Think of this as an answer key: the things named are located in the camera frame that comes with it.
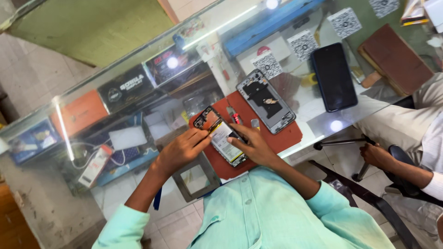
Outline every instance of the glass display case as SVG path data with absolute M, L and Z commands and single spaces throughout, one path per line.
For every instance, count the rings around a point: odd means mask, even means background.
M 357 48 L 389 23 L 439 71 L 441 54 L 426 44 L 431 29 L 400 27 L 403 7 L 400 1 L 378 18 L 367 0 L 217 1 L 0 130 L 0 170 L 42 248 L 78 243 L 126 201 L 158 155 L 156 141 L 236 91 L 255 68 L 296 113 L 303 134 L 282 158 L 401 100 L 382 81 L 361 86 L 374 69 Z M 343 45 L 359 104 L 328 113 L 309 55 L 334 43 Z M 204 171 L 180 173 L 192 193 L 206 186 Z M 166 182 L 152 221 L 189 204 L 180 191 L 172 178 Z

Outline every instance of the qr code sticker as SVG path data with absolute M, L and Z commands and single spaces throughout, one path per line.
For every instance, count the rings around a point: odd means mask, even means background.
M 369 0 L 375 15 L 378 19 L 385 17 L 387 14 L 394 12 L 400 7 L 398 0 Z
M 319 48 L 317 41 L 308 29 L 289 38 L 288 43 L 300 62 L 308 60 L 312 51 Z
M 342 9 L 336 14 L 329 16 L 328 20 L 340 39 L 344 39 L 362 28 L 360 21 L 358 21 L 351 8 Z
M 271 51 L 262 53 L 251 60 L 255 68 L 260 70 L 267 79 L 272 79 L 283 72 L 280 64 Z

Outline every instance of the phone screen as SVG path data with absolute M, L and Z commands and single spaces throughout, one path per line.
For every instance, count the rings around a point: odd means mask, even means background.
M 357 95 L 341 43 L 314 51 L 312 58 L 326 110 L 334 112 L 356 105 Z

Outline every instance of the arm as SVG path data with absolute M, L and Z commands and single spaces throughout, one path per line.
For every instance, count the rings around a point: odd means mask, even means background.
M 243 151 L 252 161 L 266 166 L 285 179 L 305 199 L 311 199 L 320 189 L 320 184 L 291 167 L 266 144 L 257 128 L 247 128 L 243 125 L 231 124 L 248 143 L 229 137 L 227 140 L 233 146 Z
M 93 248 L 141 248 L 148 211 L 158 190 L 174 172 L 192 162 L 211 142 L 207 131 L 190 129 L 168 144 L 150 165 L 140 184 L 108 221 Z
M 228 142 L 242 150 L 255 163 L 275 171 L 293 186 L 326 228 L 356 245 L 356 248 L 394 249 L 371 215 L 350 207 L 348 199 L 328 184 L 316 182 L 285 163 L 266 144 L 258 129 L 238 124 L 231 126 L 248 143 L 244 144 L 234 138 L 228 138 Z
M 360 148 L 365 162 L 379 169 L 388 171 L 419 187 L 423 192 L 438 200 L 443 200 L 443 175 L 429 172 L 422 168 L 403 163 L 395 159 L 379 144 L 375 146 L 366 143 Z

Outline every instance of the brown wallet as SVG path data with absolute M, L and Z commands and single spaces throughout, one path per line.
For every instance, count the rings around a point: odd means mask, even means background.
M 388 79 L 400 96 L 413 94 L 434 75 L 389 24 L 375 31 L 358 47 L 358 52 Z

